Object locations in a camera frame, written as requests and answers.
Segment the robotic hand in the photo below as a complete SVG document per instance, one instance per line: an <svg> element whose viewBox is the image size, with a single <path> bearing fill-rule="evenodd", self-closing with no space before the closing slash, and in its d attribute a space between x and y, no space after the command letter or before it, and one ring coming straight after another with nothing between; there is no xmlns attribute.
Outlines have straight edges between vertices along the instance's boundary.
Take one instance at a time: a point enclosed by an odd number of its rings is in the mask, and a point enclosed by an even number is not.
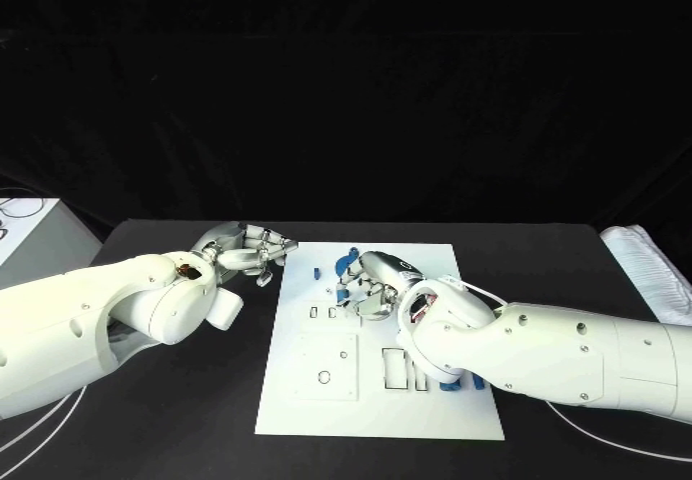
<svg viewBox="0 0 692 480"><path fill-rule="evenodd" d="M355 304L352 281L368 289ZM492 310L467 286L502 306ZM339 291L341 305L365 319L385 319L398 306L397 341L442 383L453 383L466 369L508 392L692 422L692 328L506 304L450 276L426 279L381 252L352 258Z"/></svg>
<svg viewBox="0 0 692 480"><path fill-rule="evenodd" d="M202 321L227 330L243 300L219 285L241 271L271 280L297 242L230 222L189 252L142 255L0 291L0 419L58 400L133 355L173 345Z"/></svg>

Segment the black curtain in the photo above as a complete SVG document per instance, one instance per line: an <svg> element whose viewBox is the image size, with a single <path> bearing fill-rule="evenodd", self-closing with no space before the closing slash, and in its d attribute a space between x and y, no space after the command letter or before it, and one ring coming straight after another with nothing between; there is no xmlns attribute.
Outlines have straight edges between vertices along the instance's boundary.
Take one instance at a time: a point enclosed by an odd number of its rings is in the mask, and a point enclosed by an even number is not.
<svg viewBox="0 0 692 480"><path fill-rule="evenodd" d="M684 16L479 26L469 12L374 1L18 12L0 180L106 231L126 218L243 218L656 232L689 212Z"/></svg>

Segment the black tabletop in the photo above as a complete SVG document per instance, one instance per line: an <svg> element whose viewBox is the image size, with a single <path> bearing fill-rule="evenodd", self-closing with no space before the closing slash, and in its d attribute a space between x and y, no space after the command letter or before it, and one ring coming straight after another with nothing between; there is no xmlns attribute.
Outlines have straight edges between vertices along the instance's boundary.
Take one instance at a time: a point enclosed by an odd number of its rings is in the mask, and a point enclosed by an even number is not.
<svg viewBox="0 0 692 480"><path fill-rule="evenodd" d="M251 223L299 241L452 243L465 280L505 299L655 319L597 233L584 225ZM214 225L130 220L113 232L96 265L186 250ZM10 478L583 480L623 475L651 480L689 474L692 467L684 463L599 443L544 402L498 390L505 442L256 435L280 286L280 272L264 289L245 277L230 282L227 287L245 301L230 331L205 322L179 345L146 350L96 382L65 428ZM3 421L0 442L45 411ZM561 411L612 440L692 456L681 441L692 427L632 412ZM0 474L61 417L3 452Z"/></svg>

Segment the white board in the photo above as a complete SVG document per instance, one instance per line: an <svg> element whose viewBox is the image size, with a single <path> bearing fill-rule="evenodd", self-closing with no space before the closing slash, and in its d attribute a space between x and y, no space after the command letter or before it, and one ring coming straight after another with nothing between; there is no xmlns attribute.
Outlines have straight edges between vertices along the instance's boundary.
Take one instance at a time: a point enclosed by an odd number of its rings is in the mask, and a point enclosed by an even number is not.
<svg viewBox="0 0 692 480"><path fill-rule="evenodd" d="M256 433L505 440L491 387L476 390L469 373L460 391L443 392L430 377L427 391L417 391L417 372L407 355L408 389L385 389L382 349L398 348L395 315L369 322L339 310L331 323L335 263L351 247L361 253L377 250L398 256L431 278L444 274L460 277L452 245L302 242L287 258ZM322 384L320 379L325 382L328 378L329 383ZM322 391L320 385L331 390Z"/></svg>

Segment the rectangular slot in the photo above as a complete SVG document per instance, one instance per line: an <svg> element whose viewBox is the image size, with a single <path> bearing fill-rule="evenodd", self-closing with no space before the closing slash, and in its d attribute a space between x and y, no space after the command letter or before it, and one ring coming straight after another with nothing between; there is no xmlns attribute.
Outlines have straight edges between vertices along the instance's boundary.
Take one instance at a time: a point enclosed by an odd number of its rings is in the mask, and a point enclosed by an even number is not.
<svg viewBox="0 0 692 480"><path fill-rule="evenodd" d="M408 390L407 352L401 348L382 349L385 389Z"/></svg>
<svg viewBox="0 0 692 480"><path fill-rule="evenodd" d="M416 391L417 392L427 392L429 391L429 377L426 376L426 372L418 368L416 362L411 362L414 365L414 377L416 377Z"/></svg>

